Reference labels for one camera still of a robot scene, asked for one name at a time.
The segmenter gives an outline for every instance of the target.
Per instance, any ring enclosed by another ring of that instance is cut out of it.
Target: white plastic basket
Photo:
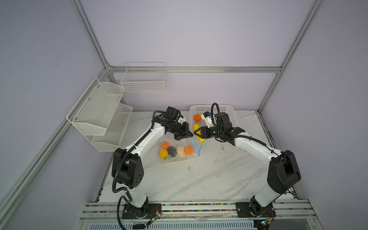
[[[126,62],[120,83],[127,93],[164,92],[166,85],[166,63]]]
[[[193,124],[199,124],[201,127],[202,126],[207,126],[206,122],[204,120],[200,120],[200,121],[195,121],[194,120],[194,115],[196,114],[201,114],[204,112],[211,112],[211,106],[212,105],[192,105],[189,108],[189,128],[192,129]],[[225,112],[228,114],[230,122],[232,123],[233,127],[239,127],[239,122],[238,122],[238,118],[235,114],[235,110],[231,105],[219,105],[219,109],[220,112]],[[216,114],[217,113],[217,108],[216,106],[213,107],[213,113]]]
[[[91,85],[95,85],[92,92],[79,110],[79,103],[75,104],[67,120],[98,151],[113,152],[121,143],[133,108],[120,103],[123,87],[97,78]]]

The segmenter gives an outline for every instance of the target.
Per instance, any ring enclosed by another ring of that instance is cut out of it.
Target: light blue slotted panel
[[[140,222],[122,222],[124,228],[127,230],[132,229],[134,224]],[[209,221],[165,221],[155,222],[148,227],[148,229],[195,229],[195,230],[248,230],[257,229],[253,227],[254,222],[252,220],[209,220]],[[120,229],[117,222],[94,222],[91,223],[90,230],[99,229]]]

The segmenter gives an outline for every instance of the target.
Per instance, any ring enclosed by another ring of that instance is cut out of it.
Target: table
[[[189,111],[182,111],[188,120]],[[269,144],[254,110],[236,111],[239,126],[249,135]],[[149,126],[152,112],[132,112],[120,148],[133,143]],[[194,138],[197,146],[200,142]],[[268,167],[230,143],[207,139],[201,156],[178,162],[159,162],[158,140],[142,159],[144,177],[140,185],[150,202],[233,201],[250,199],[267,183]],[[124,192],[113,193],[112,165],[103,184],[99,202],[117,202]],[[290,199],[291,194],[279,199]]]

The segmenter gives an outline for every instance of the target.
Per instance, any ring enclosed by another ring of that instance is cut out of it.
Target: plastic bag
[[[158,151],[161,163],[187,160],[198,156],[196,146],[190,138],[175,140],[174,135],[165,134],[161,139],[162,144]]]

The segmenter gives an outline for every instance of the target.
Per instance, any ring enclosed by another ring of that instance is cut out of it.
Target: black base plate
[[[152,219],[156,216],[156,212],[161,212],[161,204],[148,204],[147,208],[147,215],[143,219]],[[123,215],[121,217],[122,219],[138,219],[135,216],[135,213],[130,211],[129,209],[126,209],[126,205],[124,205]]]
[[[238,212],[238,217],[239,218],[255,217],[251,213],[250,204],[251,204],[250,202],[238,202],[238,203],[235,203],[236,210]],[[272,204],[269,204],[266,207],[265,214],[261,215],[260,217],[272,217],[271,213],[269,213],[268,211],[271,211],[273,213],[273,216],[274,217],[276,216],[276,213],[275,213],[275,210],[274,210]]]

